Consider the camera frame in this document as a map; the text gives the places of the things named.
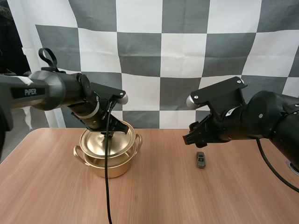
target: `checkered backdrop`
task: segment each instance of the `checkered backdrop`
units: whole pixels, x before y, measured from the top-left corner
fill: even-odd
[[[189,94],[239,76],[245,100],[261,90],[299,96],[298,0],[24,0],[35,46],[58,67],[123,89],[113,114],[134,127],[187,128],[208,108]],[[62,108],[67,127],[82,126]]]

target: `white checker square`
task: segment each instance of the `white checker square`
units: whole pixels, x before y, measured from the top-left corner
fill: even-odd
[[[262,0],[211,0],[208,34],[255,33]]]
[[[115,116],[118,120],[123,120],[122,111],[111,111],[111,114]]]
[[[36,25],[78,27],[68,0],[25,0],[24,6]]]
[[[242,75],[288,77],[299,46],[299,30],[257,33]]]
[[[162,0],[116,0],[117,32],[161,33]]]
[[[162,34],[161,77],[202,76],[206,34]]]
[[[65,71],[67,74],[81,73],[80,71],[70,71],[70,70],[65,70],[65,69],[61,69],[61,68],[58,68],[58,70]]]
[[[160,111],[160,128],[189,128],[196,111]]]
[[[210,111],[210,108],[207,105],[205,105],[203,107],[197,108],[196,110],[197,111]]]
[[[282,94],[299,97],[299,77],[288,77]]]
[[[122,73],[122,89],[128,95],[124,111],[158,111],[160,108],[160,77],[135,76]]]
[[[79,28],[82,71],[121,72],[117,33]]]

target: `robotic arm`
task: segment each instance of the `robotic arm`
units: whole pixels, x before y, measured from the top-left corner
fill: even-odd
[[[261,91],[245,104],[245,87],[234,77],[193,91],[187,105],[208,105],[211,114],[190,124],[185,144],[202,148],[207,143],[268,138],[299,169],[299,98]]]
[[[44,57],[44,50],[53,61]],[[44,67],[29,77],[0,75],[0,149],[5,132],[13,128],[11,108],[33,106],[48,111],[68,106],[89,130],[105,132],[108,111],[116,103],[126,104],[128,101],[125,91],[90,83],[86,75],[81,73],[66,74],[59,71],[51,50],[40,49],[39,56],[50,67]],[[109,131],[127,133],[128,127],[111,115]]]

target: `wood grain surface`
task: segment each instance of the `wood grain surface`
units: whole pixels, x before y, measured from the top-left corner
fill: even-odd
[[[31,132],[0,164],[1,224],[106,224],[105,181],[73,156],[83,129]],[[110,179],[114,224],[297,224],[299,194],[268,169],[254,140],[209,144],[198,169],[187,130],[138,129],[131,169]],[[299,186],[263,140],[277,171]]]

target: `gold pot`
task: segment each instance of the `gold pot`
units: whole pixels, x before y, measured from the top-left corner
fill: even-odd
[[[135,140],[137,138],[139,138],[139,141],[136,145]],[[135,135],[135,138],[133,140],[133,145],[126,152],[108,158],[108,178],[121,176],[130,169],[133,158],[139,152],[139,149],[143,142],[142,137],[138,134]],[[83,152],[82,157],[78,154],[78,150],[81,150]],[[87,155],[80,146],[74,147],[74,156],[83,164],[91,166],[93,172],[97,176],[105,178],[105,159],[94,158],[90,155]]]
[[[135,142],[137,135],[134,128],[125,121],[122,121],[129,127],[127,134],[123,132],[114,132],[112,137],[108,138],[108,158],[113,158],[127,152]],[[105,158],[105,134],[85,130],[80,138],[82,151],[93,158]]]

